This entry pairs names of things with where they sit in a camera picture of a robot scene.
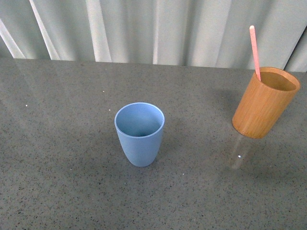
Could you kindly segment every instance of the cup rim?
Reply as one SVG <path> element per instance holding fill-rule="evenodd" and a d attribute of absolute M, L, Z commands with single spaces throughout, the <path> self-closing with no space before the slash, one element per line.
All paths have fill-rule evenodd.
<path fill-rule="evenodd" d="M 261 74 L 261 72 L 271 72 L 271 73 L 279 74 L 282 77 L 286 78 L 288 81 L 290 81 L 295 86 L 295 89 L 285 91 L 285 90 L 279 90 L 279 89 L 272 88 L 271 86 L 269 86 L 269 85 L 263 83 L 262 81 L 260 81 L 260 83 L 262 85 L 270 88 L 271 90 L 284 92 L 284 93 L 290 93 L 290 92 L 293 92 L 293 91 L 298 91 L 301 88 L 301 82 L 295 76 L 293 76 L 291 73 L 289 73 L 289 72 L 287 72 L 283 69 L 279 69 L 279 68 L 276 68 L 276 67 L 264 66 L 264 67 L 260 67 L 260 74 Z M 257 78 L 256 71 L 254 71 L 253 77 Z"/>
<path fill-rule="evenodd" d="M 152 134 L 150 134 L 150 135 L 147 135 L 147 136 L 143 136 L 143 137 L 135 137 L 135 136 L 128 135 L 128 134 L 122 132 L 122 131 L 119 129 L 119 127 L 117 126 L 117 122 L 116 122 L 117 116 L 119 115 L 119 113 L 120 113 L 123 109 L 125 109 L 125 108 L 128 107 L 128 106 L 134 105 L 134 104 L 146 104 L 146 105 L 149 105 L 149 106 L 154 107 L 155 109 L 157 109 L 157 110 L 161 113 L 161 115 L 162 115 L 162 124 L 160 125 L 160 127 L 159 127 L 154 133 L 152 133 Z M 159 108 L 158 108 L 157 106 L 155 106 L 154 104 L 150 104 L 150 103 L 146 103 L 146 102 L 134 102 L 134 103 L 127 104 L 127 105 L 125 105 L 124 107 L 122 107 L 120 110 L 118 110 L 118 112 L 116 113 L 115 118 L 114 118 L 114 124 L 115 124 L 116 130 L 119 131 L 121 134 L 123 134 L 123 135 L 129 137 L 129 138 L 135 138 L 135 139 L 148 138 L 148 137 L 151 137 L 151 136 L 155 135 L 156 133 L 158 133 L 158 132 L 163 128 L 164 123 L 165 123 L 165 117 L 164 117 L 164 114 L 163 114 L 162 110 L 159 109 Z"/>

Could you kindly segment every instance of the bamboo cup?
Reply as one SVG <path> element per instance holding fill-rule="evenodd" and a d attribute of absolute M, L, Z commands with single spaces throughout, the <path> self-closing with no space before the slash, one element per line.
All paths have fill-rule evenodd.
<path fill-rule="evenodd" d="M 300 88 L 291 74 L 273 67 L 254 72 L 232 118 L 234 128 L 249 138 L 262 138 L 273 127 Z"/>

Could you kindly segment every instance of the wooden cup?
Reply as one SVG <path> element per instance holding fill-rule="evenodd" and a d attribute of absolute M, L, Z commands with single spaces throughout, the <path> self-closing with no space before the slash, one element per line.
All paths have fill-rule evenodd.
<path fill-rule="evenodd" d="M 262 138 L 273 127 L 300 88 L 291 74 L 273 67 L 253 74 L 232 118 L 234 128 L 249 138 Z"/>

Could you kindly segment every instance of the blue cup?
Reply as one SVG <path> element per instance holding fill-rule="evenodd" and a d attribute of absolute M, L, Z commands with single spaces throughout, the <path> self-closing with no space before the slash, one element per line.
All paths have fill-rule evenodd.
<path fill-rule="evenodd" d="M 165 118 L 155 105 L 137 102 L 122 107 L 115 116 L 121 147 L 135 166 L 150 165 L 160 148 Z"/>

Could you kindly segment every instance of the gray countertop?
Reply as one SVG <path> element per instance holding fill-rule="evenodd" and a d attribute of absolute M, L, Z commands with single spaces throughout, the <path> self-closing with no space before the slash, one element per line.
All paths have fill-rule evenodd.
<path fill-rule="evenodd" d="M 306 229 L 307 74 L 263 139 L 232 116 L 252 70 L 0 58 L 0 230 Z M 114 126 L 165 114 L 148 167 Z"/>

